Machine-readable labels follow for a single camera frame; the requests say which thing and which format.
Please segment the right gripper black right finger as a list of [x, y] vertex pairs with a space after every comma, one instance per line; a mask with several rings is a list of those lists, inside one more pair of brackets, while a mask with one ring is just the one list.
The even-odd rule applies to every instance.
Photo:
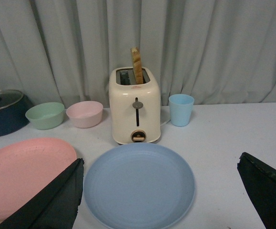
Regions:
[[276, 229], [276, 169], [243, 152], [237, 170], [264, 226]]

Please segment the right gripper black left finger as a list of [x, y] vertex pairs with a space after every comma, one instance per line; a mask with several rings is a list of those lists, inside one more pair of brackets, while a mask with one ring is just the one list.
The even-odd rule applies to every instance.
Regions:
[[71, 229], [82, 200], [84, 160], [76, 159], [0, 229]]

